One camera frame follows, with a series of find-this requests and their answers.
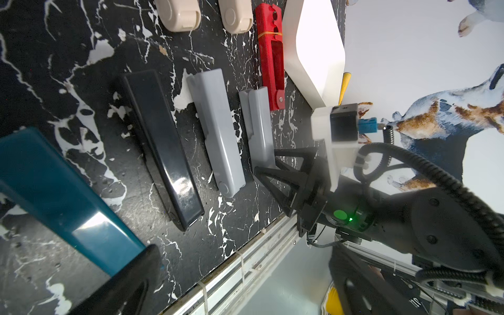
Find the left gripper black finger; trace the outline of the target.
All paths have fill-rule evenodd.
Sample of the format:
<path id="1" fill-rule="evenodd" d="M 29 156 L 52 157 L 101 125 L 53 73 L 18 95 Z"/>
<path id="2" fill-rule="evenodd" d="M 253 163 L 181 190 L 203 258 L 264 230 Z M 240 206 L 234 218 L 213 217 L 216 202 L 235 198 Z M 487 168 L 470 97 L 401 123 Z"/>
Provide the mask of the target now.
<path id="1" fill-rule="evenodd" d="M 152 314 L 161 255 L 151 244 L 70 314 Z"/>

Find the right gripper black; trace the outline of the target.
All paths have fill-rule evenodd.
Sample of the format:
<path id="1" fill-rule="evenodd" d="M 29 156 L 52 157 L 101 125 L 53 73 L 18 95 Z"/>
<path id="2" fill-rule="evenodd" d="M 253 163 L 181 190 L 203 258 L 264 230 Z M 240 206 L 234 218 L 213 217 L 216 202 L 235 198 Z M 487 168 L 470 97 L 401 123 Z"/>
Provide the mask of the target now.
<path id="1" fill-rule="evenodd" d="M 317 153 L 315 147 L 275 149 L 278 169 L 256 167 L 254 175 L 286 216 L 298 214 L 301 236 L 322 224 L 362 237 L 377 217 L 370 186 L 342 176 L 331 191 L 328 162 Z M 284 162 L 284 157 L 300 160 L 300 168 Z"/>

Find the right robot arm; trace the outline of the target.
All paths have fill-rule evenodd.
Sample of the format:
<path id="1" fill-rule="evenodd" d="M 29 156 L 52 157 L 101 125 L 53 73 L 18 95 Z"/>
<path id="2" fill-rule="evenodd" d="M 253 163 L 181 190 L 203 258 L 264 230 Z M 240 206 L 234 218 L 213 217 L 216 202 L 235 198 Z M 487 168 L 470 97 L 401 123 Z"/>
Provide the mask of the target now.
<path id="1" fill-rule="evenodd" d="M 329 185 L 316 148 L 276 150 L 274 168 L 254 174 L 299 235 L 333 228 L 329 269 L 345 314 L 416 314 L 397 289 L 349 249 L 378 241 L 413 256 L 414 283 L 487 314 L 503 313 L 503 215 L 429 160 L 392 144 L 359 149 L 354 178 Z"/>

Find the grey plier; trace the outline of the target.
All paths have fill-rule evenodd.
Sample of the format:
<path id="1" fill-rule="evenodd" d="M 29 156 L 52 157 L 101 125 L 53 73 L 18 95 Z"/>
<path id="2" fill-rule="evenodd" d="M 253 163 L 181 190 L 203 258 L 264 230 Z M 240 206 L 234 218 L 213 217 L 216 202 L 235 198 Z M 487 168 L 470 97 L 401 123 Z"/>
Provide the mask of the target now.
<path id="1" fill-rule="evenodd" d="M 248 136 L 252 173 L 256 167 L 275 168 L 274 141 L 266 87 L 239 92 Z"/>
<path id="2" fill-rule="evenodd" d="M 188 76 L 188 88 L 202 126 L 207 155 L 220 193 L 234 197 L 245 186 L 227 90 L 221 69 Z"/>

